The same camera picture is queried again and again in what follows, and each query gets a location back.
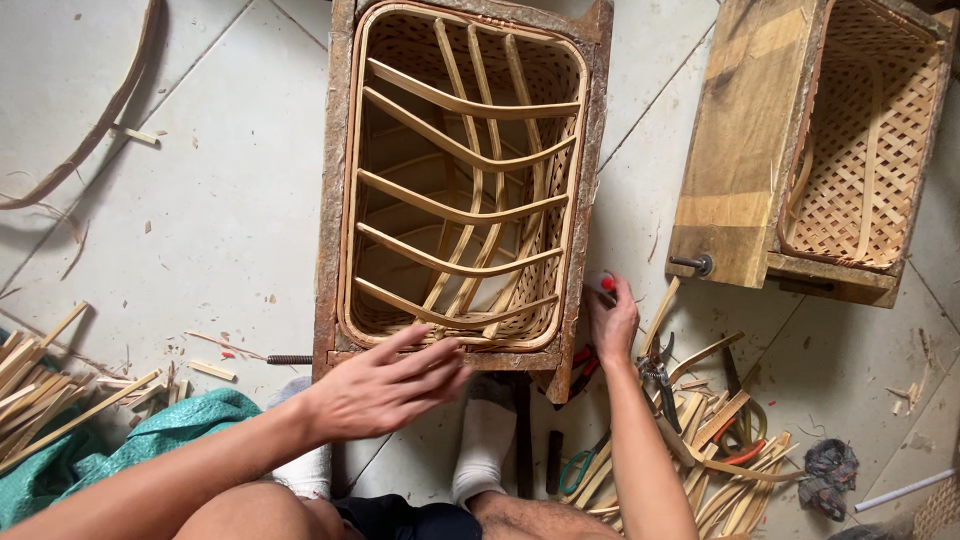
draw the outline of foot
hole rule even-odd
[[[280,389],[267,403],[267,409],[282,404],[296,394],[310,387],[312,380],[309,377],[300,377],[291,380]],[[294,495],[305,499],[330,500],[330,445],[325,444],[318,449],[301,455],[293,461],[277,467],[274,470],[274,480],[281,483]]]
[[[469,510],[467,500],[485,491],[506,493],[500,485],[500,468],[515,428],[513,385],[494,373],[476,376],[467,394],[464,434],[451,487],[459,506]]]

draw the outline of woven bamboo basket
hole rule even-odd
[[[344,334],[413,323],[489,351],[558,329],[588,70],[566,37],[410,2],[357,26],[350,89]]]
[[[870,0],[835,0],[826,17],[803,157],[780,218],[782,248],[879,271],[902,254],[918,199],[940,47]]]

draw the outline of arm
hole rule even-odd
[[[198,508],[332,441],[399,430],[450,401],[470,369],[455,339],[398,360],[427,327],[398,332],[250,420],[100,481],[11,528],[4,540],[173,538]]]
[[[697,539],[693,513],[670,455],[645,403],[630,361],[638,315],[630,285],[616,280],[607,310],[588,292],[590,330],[610,389],[613,481],[627,538]]]

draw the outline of tile floor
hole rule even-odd
[[[571,16],[588,6],[587,0],[527,3]],[[0,57],[0,73],[7,75],[0,80],[0,191],[26,191],[83,136],[126,73],[145,5],[0,3],[0,48],[27,51]],[[187,359],[219,355],[218,347],[185,337],[185,330],[226,331],[231,341],[262,354],[309,351],[329,6],[320,0],[166,0],[163,47],[121,123],[167,135],[158,148],[105,139],[80,174],[47,198],[58,209],[72,209],[80,230],[89,227],[84,254],[66,279],[61,276],[77,249],[70,228],[36,209],[0,212],[0,286],[19,289],[0,299],[0,326],[49,330],[74,302],[87,300],[93,316],[61,341],[111,370],[129,360],[132,373],[171,360],[185,370]],[[618,268],[630,279],[642,298],[642,327],[668,283],[666,240],[716,12],[714,0],[634,0],[616,7],[588,263]],[[942,471],[956,459],[955,87],[937,148],[895,309],[775,287],[688,282],[665,321],[677,334],[676,357],[721,332],[746,332],[734,355],[741,373],[760,362],[753,393],[763,403],[776,402],[768,407],[772,428],[790,430],[802,448],[822,433],[851,441],[861,468],[849,503]],[[946,372],[932,375],[913,414],[894,416],[894,398],[883,388],[920,378],[918,329],[932,338]],[[64,362],[89,369],[76,358]],[[234,387],[261,405],[294,372],[307,373],[242,358],[223,364],[238,374]],[[721,384],[715,359],[696,372]],[[190,379],[194,392],[225,384],[195,373]],[[572,456],[602,434],[609,409],[602,377],[560,412],[534,396],[542,490],[546,434],[562,430],[564,456]],[[391,437],[339,448],[338,489],[396,492],[412,503],[447,501],[462,406],[432,411]],[[111,440],[122,439],[122,412],[98,422]],[[800,462],[801,453],[794,460]],[[857,519],[887,519],[929,491]],[[794,487],[777,492],[756,537],[817,539],[842,527],[800,510],[795,494]]]

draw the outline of white pipe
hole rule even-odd
[[[943,473],[940,473],[939,475],[934,475],[928,479],[923,479],[923,480],[920,480],[919,482],[914,482],[906,487],[902,487],[898,489],[897,491],[891,491],[886,495],[881,495],[879,497],[876,497],[875,499],[870,499],[869,501],[864,501],[863,503],[856,504],[853,507],[853,509],[856,510],[857,512],[862,512],[864,510],[869,510],[874,506],[879,506],[883,503],[889,503],[893,499],[899,499],[900,497],[903,497],[907,493],[913,493],[914,491],[917,491],[918,489],[923,489],[930,484],[937,483],[938,481],[943,479],[948,479],[953,475],[957,474],[957,470],[958,469],[956,468],[949,469],[947,471],[944,471]]]

